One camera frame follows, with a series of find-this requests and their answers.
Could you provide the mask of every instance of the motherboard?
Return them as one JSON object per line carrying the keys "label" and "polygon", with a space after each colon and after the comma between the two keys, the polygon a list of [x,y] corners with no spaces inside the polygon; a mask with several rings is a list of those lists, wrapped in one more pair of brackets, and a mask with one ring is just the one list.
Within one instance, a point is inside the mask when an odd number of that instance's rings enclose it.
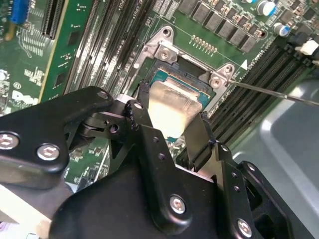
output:
{"label": "motherboard", "polygon": [[[231,146],[276,99],[214,79],[288,92],[319,65],[318,11],[318,0],[0,0],[0,115],[91,85],[135,97],[143,80],[174,158],[203,111]],[[65,180],[83,188],[108,159],[96,139],[70,153]]]}

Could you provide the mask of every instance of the blue connector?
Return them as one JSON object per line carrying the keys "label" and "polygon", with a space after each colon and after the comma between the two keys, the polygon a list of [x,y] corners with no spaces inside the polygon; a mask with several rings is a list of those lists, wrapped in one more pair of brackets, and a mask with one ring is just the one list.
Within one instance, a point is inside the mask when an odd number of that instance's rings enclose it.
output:
{"label": "blue connector", "polygon": [[29,0],[14,0],[10,20],[15,24],[23,24],[28,15]]}

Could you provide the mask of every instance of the white connector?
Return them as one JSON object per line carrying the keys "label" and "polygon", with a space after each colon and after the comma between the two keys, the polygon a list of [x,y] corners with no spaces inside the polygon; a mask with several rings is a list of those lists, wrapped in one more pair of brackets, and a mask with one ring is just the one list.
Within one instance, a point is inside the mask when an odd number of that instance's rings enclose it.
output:
{"label": "white connector", "polygon": [[298,46],[295,48],[296,51],[301,52],[306,56],[311,56],[313,52],[319,47],[319,44],[314,40],[309,40],[304,43],[302,46]]}

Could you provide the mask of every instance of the screwdriver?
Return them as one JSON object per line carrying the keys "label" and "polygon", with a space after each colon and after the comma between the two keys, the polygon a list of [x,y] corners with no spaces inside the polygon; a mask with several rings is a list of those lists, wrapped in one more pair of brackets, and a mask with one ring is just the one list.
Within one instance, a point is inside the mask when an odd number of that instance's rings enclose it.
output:
{"label": "screwdriver", "polygon": [[251,86],[251,85],[248,85],[248,84],[245,84],[245,83],[241,83],[241,82],[237,82],[237,81],[233,81],[233,80],[227,80],[227,83],[235,85],[235,86],[239,86],[239,87],[242,87],[242,88],[246,88],[246,89],[249,89],[249,90],[265,93],[265,94],[268,94],[268,95],[271,95],[271,96],[275,96],[275,97],[278,97],[278,98],[281,98],[281,99],[286,99],[286,100],[294,101],[294,102],[302,102],[302,103],[305,103],[305,104],[308,104],[308,105],[311,105],[311,106],[319,106],[319,103],[314,102],[314,101],[304,100],[304,99],[301,99],[301,98],[298,98],[298,97],[295,97],[295,96],[289,96],[289,95],[286,95],[286,94],[283,94],[283,93],[279,93],[279,92],[263,89],[263,88],[256,87],[256,86]]}

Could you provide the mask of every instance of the silver screw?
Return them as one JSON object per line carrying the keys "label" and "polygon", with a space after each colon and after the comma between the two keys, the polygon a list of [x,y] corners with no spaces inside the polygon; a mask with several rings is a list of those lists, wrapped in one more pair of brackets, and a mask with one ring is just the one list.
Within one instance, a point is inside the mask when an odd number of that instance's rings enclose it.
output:
{"label": "silver screw", "polygon": [[166,60],[168,58],[168,52],[167,51],[162,51],[161,53],[160,53],[160,59],[161,60]]}
{"label": "silver screw", "polygon": [[36,151],[38,157],[45,161],[52,161],[59,157],[60,151],[53,144],[45,144],[38,148]]}
{"label": "silver screw", "polygon": [[13,149],[19,144],[17,136],[11,133],[0,134],[0,149],[8,150]]}
{"label": "silver screw", "polygon": [[143,109],[143,106],[140,103],[134,103],[134,106],[138,109]]}
{"label": "silver screw", "polygon": [[250,163],[248,163],[247,166],[249,167],[249,169],[251,171],[255,171],[255,167],[253,165],[251,165]]}
{"label": "silver screw", "polygon": [[222,85],[222,81],[219,77],[215,76],[210,80],[212,88],[218,89]]}
{"label": "silver screw", "polygon": [[171,196],[169,204],[170,207],[174,210],[174,212],[178,214],[183,214],[186,211],[185,203],[180,197]]}
{"label": "silver screw", "polygon": [[221,148],[226,152],[229,151],[229,149],[224,144],[221,145]]}
{"label": "silver screw", "polygon": [[107,99],[108,98],[108,94],[106,94],[104,91],[100,91],[98,93],[98,96],[101,97],[101,98],[104,98],[104,99]]}
{"label": "silver screw", "polygon": [[251,236],[253,235],[250,226],[248,225],[247,222],[245,222],[244,220],[242,220],[241,218],[238,219],[237,221],[237,226],[240,230],[240,232],[247,238],[251,238]]}

